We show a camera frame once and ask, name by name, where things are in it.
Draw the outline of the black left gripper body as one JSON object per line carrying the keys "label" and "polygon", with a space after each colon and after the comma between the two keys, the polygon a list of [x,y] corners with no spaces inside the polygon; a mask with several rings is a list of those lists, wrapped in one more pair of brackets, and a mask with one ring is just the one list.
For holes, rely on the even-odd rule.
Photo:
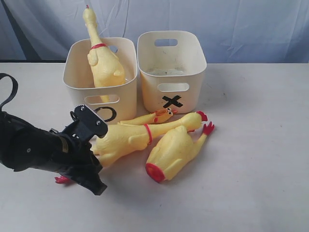
{"label": "black left gripper body", "polygon": [[79,138],[61,135],[67,151],[61,157],[62,176],[98,176],[101,164],[91,151],[92,145],[89,141],[83,142]]}

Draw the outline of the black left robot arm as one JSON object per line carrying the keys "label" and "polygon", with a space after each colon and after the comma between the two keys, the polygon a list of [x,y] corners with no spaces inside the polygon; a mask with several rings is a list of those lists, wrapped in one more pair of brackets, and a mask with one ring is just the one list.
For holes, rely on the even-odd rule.
{"label": "black left robot arm", "polygon": [[104,135],[107,126],[98,117],[88,125],[84,118],[71,112],[73,122],[61,132],[39,129],[25,120],[0,114],[0,162],[14,172],[28,168],[60,174],[101,195],[107,188],[99,172],[100,162],[91,151],[89,140]]}

